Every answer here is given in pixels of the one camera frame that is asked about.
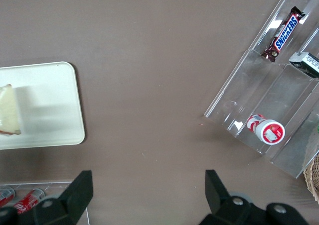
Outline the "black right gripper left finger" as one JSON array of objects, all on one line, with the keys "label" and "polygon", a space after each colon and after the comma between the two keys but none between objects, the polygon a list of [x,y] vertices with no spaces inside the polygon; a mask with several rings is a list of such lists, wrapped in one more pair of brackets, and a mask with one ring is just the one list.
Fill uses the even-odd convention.
[{"label": "black right gripper left finger", "polygon": [[13,206],[0,209],[2,225],[76,225],[93,198],[92,171],[82,171],[58,196],[33,189]]}]

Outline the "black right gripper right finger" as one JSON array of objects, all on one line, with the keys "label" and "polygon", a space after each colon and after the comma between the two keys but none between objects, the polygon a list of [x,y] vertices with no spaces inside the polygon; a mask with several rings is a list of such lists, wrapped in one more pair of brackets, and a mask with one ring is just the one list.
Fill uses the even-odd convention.
[{"label": "black right gripper right finger", "polygon": [[211,213],[201,225],[307,225],[292,206],[270,203],[263,210],[240,196],[232,196],[215,170],[205,171],[205,196]]}]

